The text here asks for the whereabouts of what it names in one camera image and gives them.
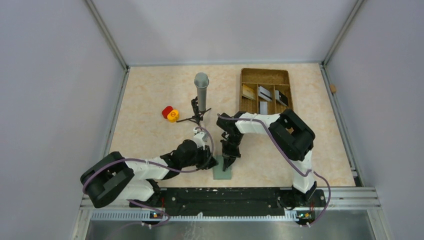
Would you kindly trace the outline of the green card holder wallet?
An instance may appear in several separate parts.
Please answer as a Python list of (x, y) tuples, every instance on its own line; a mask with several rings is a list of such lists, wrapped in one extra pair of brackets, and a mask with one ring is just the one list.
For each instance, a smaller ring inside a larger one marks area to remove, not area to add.
[(232, 167), (228, 167), (226, 170), (223, 170), (224, 167), (224, 158), (222, 155), (217, 155), (215, 157), (217, 165), (212, 168), (213, 179), (216, 181), (224, 181), (232, 179)]

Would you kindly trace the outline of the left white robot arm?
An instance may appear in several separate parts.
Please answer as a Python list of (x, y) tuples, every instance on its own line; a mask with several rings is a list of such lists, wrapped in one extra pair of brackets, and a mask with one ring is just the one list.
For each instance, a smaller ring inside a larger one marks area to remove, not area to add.
[(157, 180), (208, 170), (217, 164), (208, 145), (184, 140), (175, 150), (150, 159), (125, 158), (114, 151), (84, 172), (80, 182), (95, 208), (118, 200), (138, 200), (154, 207), (161, 198)]

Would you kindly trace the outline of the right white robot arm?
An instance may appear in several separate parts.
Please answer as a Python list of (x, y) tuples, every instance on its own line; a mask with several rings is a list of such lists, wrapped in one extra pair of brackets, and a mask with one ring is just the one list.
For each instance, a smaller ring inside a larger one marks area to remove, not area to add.
[(281, 197), (280, 204), (293, 210), (297, 206), (307, 206), (313, 200), (317, 188), (312, 166), (316, 135), (292, 109), (270, 115), (244, 111), (234, 116), (222, 113), (218, 115), (216, 124), (223, 130), (223, 171), (241, 157), (239, 146), (245, 134), (268, 135), (293, 169), (291, 192)]

